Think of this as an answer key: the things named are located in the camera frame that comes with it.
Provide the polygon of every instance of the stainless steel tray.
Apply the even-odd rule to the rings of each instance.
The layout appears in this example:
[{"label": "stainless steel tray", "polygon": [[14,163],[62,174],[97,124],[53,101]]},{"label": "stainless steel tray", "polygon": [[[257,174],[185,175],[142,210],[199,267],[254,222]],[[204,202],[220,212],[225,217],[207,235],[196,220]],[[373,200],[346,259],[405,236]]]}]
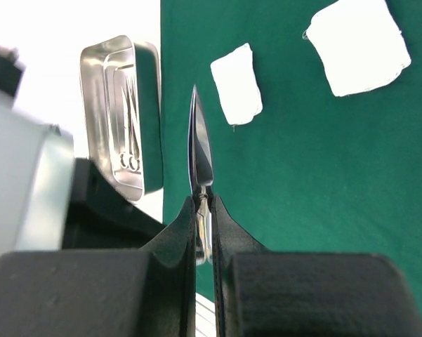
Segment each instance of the stainless steel tray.
[{"label": "stainless steel tray", "polygon": [[121,35],[81,53],[89,157],[129,201],[162,187],[156,48]]}]

